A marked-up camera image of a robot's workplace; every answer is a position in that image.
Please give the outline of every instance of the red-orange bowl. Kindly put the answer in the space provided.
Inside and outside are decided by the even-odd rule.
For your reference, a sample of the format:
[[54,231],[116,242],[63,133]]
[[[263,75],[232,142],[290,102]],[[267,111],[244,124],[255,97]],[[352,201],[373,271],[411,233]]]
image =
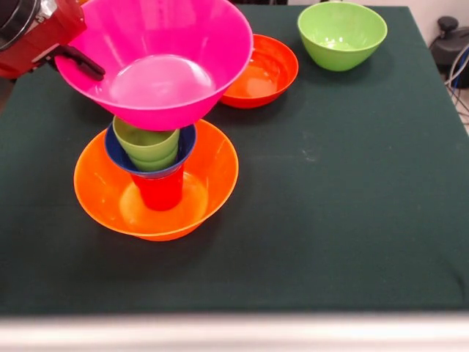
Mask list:
[[228,200],[239,164],[228,137],[214,125],[196,123],[197,143],[185,162],[182,200],[174,208],[147,208],[130,174],[106,154],[105,133],[83,150],[75,167],[75,194],[97,223],[148,241],[170,241],[194,231]]
[[239,109],[252,109],[272,103],[298,75],[298,59],[277,39],[254,35],[254,51],[248,67],[234,81],[221,102]]

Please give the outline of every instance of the plastic bowl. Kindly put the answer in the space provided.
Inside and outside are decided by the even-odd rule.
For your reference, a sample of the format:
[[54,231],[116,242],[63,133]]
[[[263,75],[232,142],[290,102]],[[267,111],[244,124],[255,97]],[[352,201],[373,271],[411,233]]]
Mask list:
[[249,65],[228,88],[221,102],[239,109],[267,105],[284,93],[297,75],[298,59],[288,46],[255,34]]
[[244,71],[251,27],[228,0],[90,0],[87,30],[70,44],[106,70],[102,81],[57,57],[81,94],[151,131],[194,124]]
[[75,167],[75,193],[83,209],[104,227],[149,241],[194,231],[228,200],[238,176],[236,150],[223,132],[204,120],[196,130],[196,146],[184,164],[182,200],[163,212],[145,207],[130,174],[107,156],[106,132],[101,132]]
[[380,15],[349,2],[323,2],[307,7],[298,18],[298,28],[311,58],[332,71],[350,70],[361,64],[388,34]]

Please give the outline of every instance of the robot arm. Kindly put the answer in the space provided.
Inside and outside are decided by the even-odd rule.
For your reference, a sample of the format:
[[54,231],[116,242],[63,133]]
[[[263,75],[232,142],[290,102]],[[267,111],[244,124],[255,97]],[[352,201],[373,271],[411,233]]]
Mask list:
[[101,80],[104,69],[68,44],[86,29],[76,0],[0,0],[0,77],[15,80],[57,55]]

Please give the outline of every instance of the green bowl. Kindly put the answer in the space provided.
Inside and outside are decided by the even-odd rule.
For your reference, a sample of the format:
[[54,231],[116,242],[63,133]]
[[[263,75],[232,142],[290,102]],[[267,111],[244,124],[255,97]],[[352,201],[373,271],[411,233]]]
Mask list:
[[168,157],[177,149],[180,130],[146,131],[114,117],[112,128],[122,148],[130,159],[156,162]]
[[129,155],[130,161],[135,165],[139,171],[142,172],[153,172],[153,171],[159,171],[166,169],[173,165],[176,161],[177,158],[177,146],[174,148],[174,150],[165,158],[156,160],[156,161],[142,161],[139,159],[132,158]]
[[311,58],[332,71],[346,71],[368,59],[388,35],[383,18],[350,2],[322,2],[298,18],[301,40]]

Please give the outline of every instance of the plastic cup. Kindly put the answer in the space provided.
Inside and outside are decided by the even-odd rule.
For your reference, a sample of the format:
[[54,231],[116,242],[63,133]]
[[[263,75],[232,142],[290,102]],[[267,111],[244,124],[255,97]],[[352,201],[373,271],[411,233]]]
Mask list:
[[182,199],[184,163],[196,144],[195,125],[180,130],[177,157],[170,167],[153,172],[136,168],[129,155],[119,143],[112,125],[106,131],[106,152],[121,169],[128,172],[139,188],[144,204],[151,210],[165,211],[175,207]]
[[182,199],[184,165],[161,178],[145,178],[130,174],[139,187],[144,204],[152,210],[165,211],[175,207]]
[[140,171],[158,171],[176,160],[180,130],[147,131],[129,125],[118,117],[112,122],[114,134]]

